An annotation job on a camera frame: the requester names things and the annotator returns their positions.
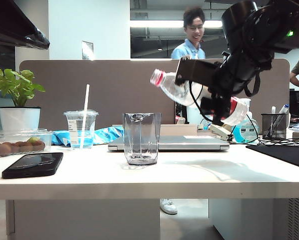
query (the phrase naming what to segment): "desk partition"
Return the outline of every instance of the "desk partition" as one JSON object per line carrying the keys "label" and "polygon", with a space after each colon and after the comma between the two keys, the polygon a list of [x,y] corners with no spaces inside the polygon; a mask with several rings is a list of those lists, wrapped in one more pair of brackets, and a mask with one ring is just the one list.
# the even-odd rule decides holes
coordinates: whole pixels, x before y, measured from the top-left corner
{"label": "desk partition", "polygon": [[[221,59],[207,59],[208,62]],[[88,108],[99,112],[96,128],[122,123],[122,113],[161,112],[162,124],[175,122],[175,104],[150,84],[154,69],[175,72],[178,60],[26,60],[20,69],[34,72],[35,82],[46,92],[37,92],[27,105],[40,106],[40,128],[67,129],[63,112],[84,108],[86,84],[90,84]],[[289,63],[274,59],[272,70],[261,73],[259,93],[250,109],[262,129],[261,113],[271,106],[280,109],[289,102]]]}

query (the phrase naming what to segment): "floor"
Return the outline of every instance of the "floor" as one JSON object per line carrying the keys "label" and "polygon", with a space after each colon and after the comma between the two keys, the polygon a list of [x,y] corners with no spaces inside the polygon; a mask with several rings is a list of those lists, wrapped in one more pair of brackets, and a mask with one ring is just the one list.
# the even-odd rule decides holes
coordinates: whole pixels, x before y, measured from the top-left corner
{"label": "floor", "polygon": [[[223,240],[208,219],[207,199],[173,199],[177,215],[160,212],[161,240]],[[0,240],[7,240],[5,201],[0,200]]]}

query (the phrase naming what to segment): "white sneaker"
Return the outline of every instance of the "white sneaker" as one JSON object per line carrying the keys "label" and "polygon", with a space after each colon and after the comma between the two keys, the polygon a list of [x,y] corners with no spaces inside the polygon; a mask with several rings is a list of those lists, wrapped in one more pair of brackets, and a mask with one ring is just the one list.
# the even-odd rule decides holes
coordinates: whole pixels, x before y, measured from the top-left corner
{"label": "white sneaker", "polygon": [[178,209],[174,205],[171,199],[162,198],[159,200],[160,209],[170,215],[178,214]]}

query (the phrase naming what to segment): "desk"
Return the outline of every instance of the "desk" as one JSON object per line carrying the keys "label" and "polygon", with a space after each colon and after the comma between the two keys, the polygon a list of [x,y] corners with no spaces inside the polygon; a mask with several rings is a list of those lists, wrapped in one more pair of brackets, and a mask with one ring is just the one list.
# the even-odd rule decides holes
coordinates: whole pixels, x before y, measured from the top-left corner
{"label": "desk", "polygon": [[20,156],[0,158],[0,200],[14,200],[10,239],[159,239],[160,198],[299,198],[299,167],[244,145],[160,152],[149,166],[128,165],[107,145],[51,150],[64,157],[47,177],[1,179]]}

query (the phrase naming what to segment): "ceiling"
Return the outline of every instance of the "ceiling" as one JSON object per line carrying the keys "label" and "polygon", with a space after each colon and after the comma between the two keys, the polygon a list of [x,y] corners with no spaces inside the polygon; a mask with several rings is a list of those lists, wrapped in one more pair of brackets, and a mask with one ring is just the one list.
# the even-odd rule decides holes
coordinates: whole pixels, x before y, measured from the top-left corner
{"label": "ceiling", "polygon": [[[255,0],[258,7],[269,0]],[[240,0],[130,0],[130,20],[183,20],[187,7],[199,6],[203,9],[206,20],[221,20],[222,14],[232,4]],[[183,28],[131,28],[132,58],[169,58],[171,51],[186,38]],[[222,29],[205,29],[204,42],[226,41]],[[163,44],[163,51],[158,51],[158,44]]]}

